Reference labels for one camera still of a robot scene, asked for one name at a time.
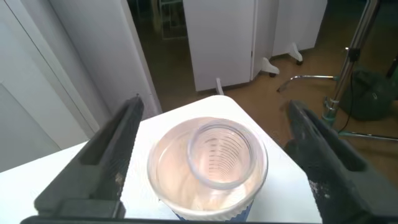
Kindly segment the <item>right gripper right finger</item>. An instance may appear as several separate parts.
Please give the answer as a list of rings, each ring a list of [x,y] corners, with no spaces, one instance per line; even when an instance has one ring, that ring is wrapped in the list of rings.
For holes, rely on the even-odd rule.
[[[324,223],[395,223],[397,188],[301,101],[287,116],[285,152],[306,173]]]

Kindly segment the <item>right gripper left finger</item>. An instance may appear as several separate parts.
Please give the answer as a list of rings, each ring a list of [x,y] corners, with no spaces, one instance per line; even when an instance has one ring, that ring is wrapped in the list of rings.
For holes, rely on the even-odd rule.
[[[143,111],[140,96],[125,101],[35,199],[38,214],[122,218],[121,194]]]

